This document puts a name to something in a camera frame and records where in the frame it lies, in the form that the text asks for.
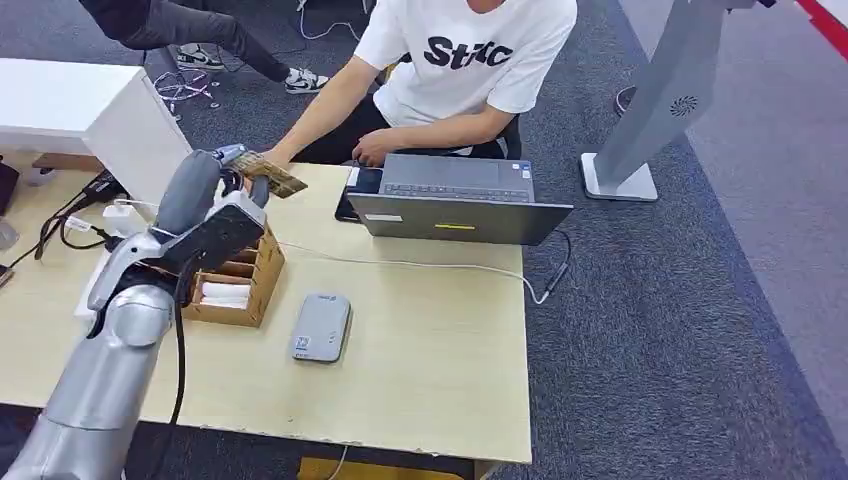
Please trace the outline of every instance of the black pants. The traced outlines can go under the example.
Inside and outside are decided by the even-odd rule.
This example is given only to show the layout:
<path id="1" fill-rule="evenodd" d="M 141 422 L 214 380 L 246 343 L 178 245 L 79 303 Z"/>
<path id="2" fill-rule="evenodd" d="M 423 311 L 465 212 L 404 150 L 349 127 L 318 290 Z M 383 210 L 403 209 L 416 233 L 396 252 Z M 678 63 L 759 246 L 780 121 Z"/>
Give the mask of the black pants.
<path id="1" fill-rule="evenodd" d="M 371 95 L 366 95 L 341 125 L 304 148 L 299 154 L 295 155 L 292 161 L 341 165 L 353 159 L 353 149 L 359 144 L 360 138 L 374 130 L 389 127 L 386 119 L 374 105 Z M 452 152 L 455 150 L 455 148 L 410 149 L 402 150 L 401 153 L 453 156 L 455 154 Z M 467 156 L 473 158 L 504 158 L 504 152 L 497 142 L 492 141 L 475 145 Z"/>
<path id="2" fill-rule="evenodd" d="M 223 13 L 203 11 L 203 0 L 178 3 L 152 0 L 147 23 L 121 43 L 134 50 L 214 43 L 275 82 L 288 77 L 289 67 L 274 58 L 238 20 Z"/>

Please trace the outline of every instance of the printed text on t-shirt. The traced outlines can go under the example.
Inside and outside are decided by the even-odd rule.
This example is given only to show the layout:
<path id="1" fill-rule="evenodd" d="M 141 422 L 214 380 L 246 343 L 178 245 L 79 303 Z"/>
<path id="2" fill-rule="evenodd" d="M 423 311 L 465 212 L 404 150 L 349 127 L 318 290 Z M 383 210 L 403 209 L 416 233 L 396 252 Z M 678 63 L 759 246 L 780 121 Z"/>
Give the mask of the printed text on t-shirt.
<path id="1" fill-rule="evenodd" d="M 477 43 L 473 48 L 460 43 L 454 48 L 453 42 L 445 37 L 430 37 L 430 51 L 424 52 L 424 58 L 439 67 L 450 64 L 451 69 L 459 70 L 478 61 L 490 67 L 498 66 L 510 59 L 513 50 L 495 42 Z"/>

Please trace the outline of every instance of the gray power bank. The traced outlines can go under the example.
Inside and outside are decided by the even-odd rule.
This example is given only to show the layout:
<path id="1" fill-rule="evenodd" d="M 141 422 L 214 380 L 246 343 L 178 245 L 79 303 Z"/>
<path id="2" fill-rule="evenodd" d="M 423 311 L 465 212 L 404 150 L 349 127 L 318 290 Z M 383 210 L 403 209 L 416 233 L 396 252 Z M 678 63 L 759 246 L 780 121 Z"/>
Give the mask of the gray power bank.
<path id="1" fill-rule="evenodd" d="M 333 294 L 306 297 L 292 332 L 289 351 L 298 360 L 335 362 L 342 353 L 350 302 Z"/>

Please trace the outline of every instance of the man's arm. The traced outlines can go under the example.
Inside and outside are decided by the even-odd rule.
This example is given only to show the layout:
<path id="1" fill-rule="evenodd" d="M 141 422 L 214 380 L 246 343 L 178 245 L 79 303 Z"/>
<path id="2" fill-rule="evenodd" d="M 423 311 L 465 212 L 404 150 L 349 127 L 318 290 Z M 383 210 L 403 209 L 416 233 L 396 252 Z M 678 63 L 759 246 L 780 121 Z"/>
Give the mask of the man's arm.
<path id="1" fill-rule="evenodd" d="M 265 153 L 277 165 L 286 165 L 301 150 L 338 127 L 365 97 L 379 70 L 353 56 L 324 85 L 300 119 L 274 148 Z"/>
<path id="2" fill-rule="evenodd" d="M 476 114 L 456 115 L 418 127 L 377 130 L 362 137 L 353 150 L 353 158 L 368 166 L 380 166 L 386 154 L 395 150 L 465 147 L 491 142 L 514 116 L 487 104 Z"/>

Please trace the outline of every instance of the yellow sticker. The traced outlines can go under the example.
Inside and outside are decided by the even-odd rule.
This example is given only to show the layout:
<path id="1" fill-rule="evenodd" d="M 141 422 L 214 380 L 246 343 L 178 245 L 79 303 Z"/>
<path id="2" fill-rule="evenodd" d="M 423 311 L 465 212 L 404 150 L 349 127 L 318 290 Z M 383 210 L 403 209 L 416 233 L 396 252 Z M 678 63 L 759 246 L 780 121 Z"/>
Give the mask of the yellow sticker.
<path id="1" fill-rule="evenodd" d="M 450 228 L 452 230 L 476 230 L 474 225 L 451 225 L 448 223 L 437 223 L 436 228 Z"/>

